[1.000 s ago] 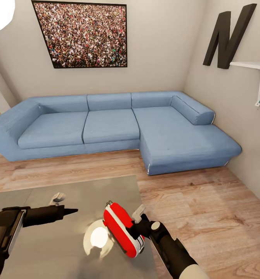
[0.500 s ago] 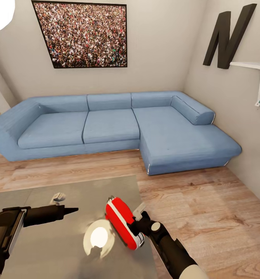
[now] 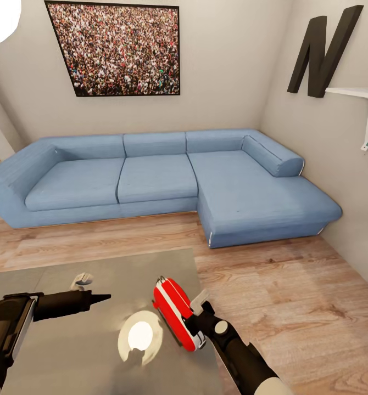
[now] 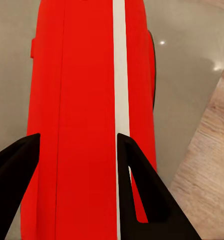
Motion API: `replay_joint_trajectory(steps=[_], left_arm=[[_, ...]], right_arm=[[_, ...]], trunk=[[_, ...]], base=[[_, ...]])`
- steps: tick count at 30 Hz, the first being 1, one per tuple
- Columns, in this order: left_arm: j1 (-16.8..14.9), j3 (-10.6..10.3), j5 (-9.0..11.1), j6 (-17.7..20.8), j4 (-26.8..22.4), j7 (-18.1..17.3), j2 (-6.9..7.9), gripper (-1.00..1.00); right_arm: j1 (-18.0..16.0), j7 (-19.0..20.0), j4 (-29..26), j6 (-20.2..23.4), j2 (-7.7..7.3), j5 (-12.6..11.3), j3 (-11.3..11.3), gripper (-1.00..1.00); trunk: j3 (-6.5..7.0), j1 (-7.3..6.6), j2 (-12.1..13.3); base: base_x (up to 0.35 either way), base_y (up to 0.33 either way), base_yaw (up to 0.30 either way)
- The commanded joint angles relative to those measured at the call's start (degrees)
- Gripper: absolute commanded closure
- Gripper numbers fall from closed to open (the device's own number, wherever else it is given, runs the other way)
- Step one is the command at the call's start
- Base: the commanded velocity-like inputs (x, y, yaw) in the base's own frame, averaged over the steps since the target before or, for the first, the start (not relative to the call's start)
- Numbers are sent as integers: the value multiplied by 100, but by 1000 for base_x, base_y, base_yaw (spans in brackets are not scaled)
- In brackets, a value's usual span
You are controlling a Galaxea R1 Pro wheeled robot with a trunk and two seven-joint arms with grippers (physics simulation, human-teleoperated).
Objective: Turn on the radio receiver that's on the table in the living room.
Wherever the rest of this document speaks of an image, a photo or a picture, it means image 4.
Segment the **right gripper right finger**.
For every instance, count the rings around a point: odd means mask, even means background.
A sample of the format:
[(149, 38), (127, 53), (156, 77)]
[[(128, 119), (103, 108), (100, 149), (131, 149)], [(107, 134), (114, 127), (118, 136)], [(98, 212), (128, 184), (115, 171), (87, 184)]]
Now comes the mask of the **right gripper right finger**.
[[(121, 240), (201, 240), (137, 142), (117, 135)], [(137, 220), (129, 167), (148, 223)]]

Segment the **radio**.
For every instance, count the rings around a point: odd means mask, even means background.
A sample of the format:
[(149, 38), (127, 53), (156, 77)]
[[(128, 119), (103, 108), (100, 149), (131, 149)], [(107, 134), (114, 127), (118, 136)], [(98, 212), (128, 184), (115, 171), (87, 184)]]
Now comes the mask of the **radio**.
[[(121, 240), (117, 135), (157, 172), (156, 55), (143, 0), (41, 0), (27, 136), (39, 163), (22, 240)], [(148, 223), (129, 167), (137, 220)]]

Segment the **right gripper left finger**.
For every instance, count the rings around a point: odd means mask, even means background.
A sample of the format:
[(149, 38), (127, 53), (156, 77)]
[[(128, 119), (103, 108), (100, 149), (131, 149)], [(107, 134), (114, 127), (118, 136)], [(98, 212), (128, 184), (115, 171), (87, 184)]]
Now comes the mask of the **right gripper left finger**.
[(5, 240), (39, 163), (40, 138), (40, 133), (26, 136), (0, 151), (0, 240)]

